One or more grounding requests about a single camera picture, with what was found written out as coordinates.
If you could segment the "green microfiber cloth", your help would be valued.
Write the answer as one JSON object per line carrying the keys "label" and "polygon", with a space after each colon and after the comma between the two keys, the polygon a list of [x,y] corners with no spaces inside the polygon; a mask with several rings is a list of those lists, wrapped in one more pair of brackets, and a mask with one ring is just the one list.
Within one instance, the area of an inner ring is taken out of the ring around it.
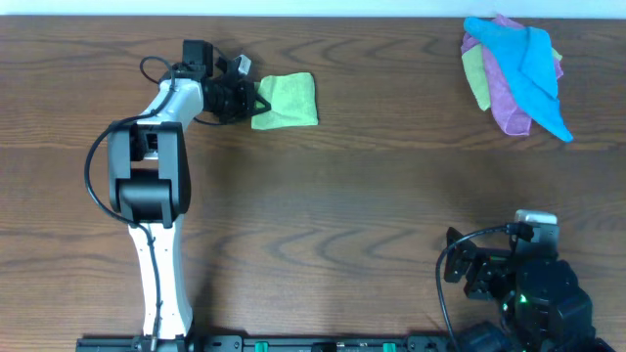
{"label": "green microfiber cloth", "polygon": [[314,77],[309,72],[269,75],[255,83],[255,91],[271,109],[251,118],[254,130],[319,124]]}

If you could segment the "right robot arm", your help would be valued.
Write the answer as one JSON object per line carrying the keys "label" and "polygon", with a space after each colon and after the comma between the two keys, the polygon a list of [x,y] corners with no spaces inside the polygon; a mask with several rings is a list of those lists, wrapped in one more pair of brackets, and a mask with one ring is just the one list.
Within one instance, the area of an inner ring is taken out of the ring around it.
{"label": "right robot arm", "polygon": [[510,222],[464,235],[446,233],[436,282],[464,281],[469,299],[493,301],[500,323],[449,330],[450,351],[609,352],[593,325],[593,303],[559,259],[555,224]]}

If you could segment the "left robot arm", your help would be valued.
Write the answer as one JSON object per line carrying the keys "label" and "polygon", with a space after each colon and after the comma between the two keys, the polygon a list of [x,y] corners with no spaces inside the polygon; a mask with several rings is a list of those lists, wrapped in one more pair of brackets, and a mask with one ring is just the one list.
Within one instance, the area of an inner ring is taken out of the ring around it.
{"label": "left robot arm", "polygon": [[213,50],[203,40],[184,41],[181,62],[167,65],[153,101],[107,135],[111,208],[137,250],[153,350],[185,339],[193,322],[181,248],[192,193],[184,134],[203,112],[227,125],[271,109],[248,78],[250,59]]}

